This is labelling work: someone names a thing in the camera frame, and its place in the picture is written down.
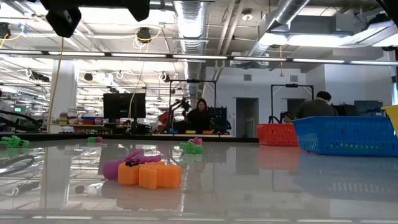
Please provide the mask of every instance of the glossy table surface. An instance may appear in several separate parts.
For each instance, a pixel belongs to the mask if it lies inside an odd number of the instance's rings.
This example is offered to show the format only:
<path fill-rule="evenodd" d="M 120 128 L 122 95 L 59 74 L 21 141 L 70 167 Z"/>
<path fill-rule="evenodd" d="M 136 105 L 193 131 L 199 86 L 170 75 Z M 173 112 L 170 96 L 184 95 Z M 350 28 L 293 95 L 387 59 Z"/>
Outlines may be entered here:
<path fill-rule="evenodd" d="M 0 223 L 398 223 L 396 158 L 225 142 L 184 155 L 178 144 L 105 139 L 1 148 L 0 164 L 24 154 L 35 162 L 0 174 Z M 181 187 L 146 190 L 104 180 L 105 162 L 136 149 L 182 166 Z"/>

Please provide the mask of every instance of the yellow basket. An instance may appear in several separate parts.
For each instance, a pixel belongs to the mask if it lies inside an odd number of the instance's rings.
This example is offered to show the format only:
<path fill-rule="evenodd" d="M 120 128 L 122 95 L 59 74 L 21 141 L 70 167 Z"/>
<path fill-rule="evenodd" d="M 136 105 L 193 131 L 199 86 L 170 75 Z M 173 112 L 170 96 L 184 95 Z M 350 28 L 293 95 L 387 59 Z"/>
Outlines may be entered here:
<path fill-rule="evenodd" d="M 386 111 L 394 130 L 398 133 L 398 105 L 383 106 L 381 109 Z"/>

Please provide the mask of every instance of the silver duct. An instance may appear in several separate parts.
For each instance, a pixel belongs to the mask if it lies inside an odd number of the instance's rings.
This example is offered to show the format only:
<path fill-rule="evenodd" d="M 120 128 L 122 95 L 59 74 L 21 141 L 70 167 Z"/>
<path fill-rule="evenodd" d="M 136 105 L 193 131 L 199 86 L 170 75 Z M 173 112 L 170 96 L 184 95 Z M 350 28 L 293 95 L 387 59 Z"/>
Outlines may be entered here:
<path fill-rule="evenodd" d="M 178 14 L 177 25 L 179 36 L 183 38 L 203 39 L 206 31 L 207 2 L 200 1 L 175 1 L 175 10 Z M 180 41 L 184 54 L 204 54 L 205 42 L 185 40 Z M 204 73 L 200 62 L 184 62 L 184 74 L 186 79 L 203 79 Z M 191 105 L 196 105 L 198 92 L 203 85 L 188 84 L 188 94 Z"/>
<path fill-rule="evenodd" d="M 269 45 L 265 44 L 267 32 L 284 24 L 292 22 L 299 12 L 310 2 L 310 0 L 280 0 L 278 8 L 271 12 L 274 16 L 265 21 L 265 33 L 248 52 L 247 56 L 261 57 Z"/>

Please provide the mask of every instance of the man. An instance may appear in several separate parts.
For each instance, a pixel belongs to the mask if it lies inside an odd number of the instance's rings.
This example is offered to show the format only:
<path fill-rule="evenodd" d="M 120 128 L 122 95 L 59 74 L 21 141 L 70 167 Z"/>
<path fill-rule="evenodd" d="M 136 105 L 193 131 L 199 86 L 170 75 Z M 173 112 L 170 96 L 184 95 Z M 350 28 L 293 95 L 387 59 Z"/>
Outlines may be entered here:
<path fill-rule="evenodd" d="M 297 119 L 311 116 L 338 116 L 337 110 L 329 105 L 331 95 L 327 91 L 320 91 L 315 100 L 302 103 L 296 111 Z"/>
<path fill-rule="evenodd" d="M 0 111 L 11 112 L 11 105 L 6 103 L 4 100 L 0 100 Z M 8 119 L 8 120 L 11 119 L 11 115 L 4 114 L 4 113 L 0 113 L 0 117 Z M 0 122 L 0 131 L 6 131 L 6 129 L 7 129 L 6 127 L 7 127 L 6 124 Z"/>

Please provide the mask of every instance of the blue basket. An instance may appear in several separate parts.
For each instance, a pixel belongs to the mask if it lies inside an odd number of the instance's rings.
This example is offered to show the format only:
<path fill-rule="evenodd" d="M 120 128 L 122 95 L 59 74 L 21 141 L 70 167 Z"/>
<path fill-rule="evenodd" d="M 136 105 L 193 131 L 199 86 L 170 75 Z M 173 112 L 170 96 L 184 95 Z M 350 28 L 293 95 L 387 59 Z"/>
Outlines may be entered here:
<path fill-rule="evenodd" d="M 294 120 L 301 149 L 337 156 L 398 156 L 398 138 L 387 117 L 316 116 Z"/>

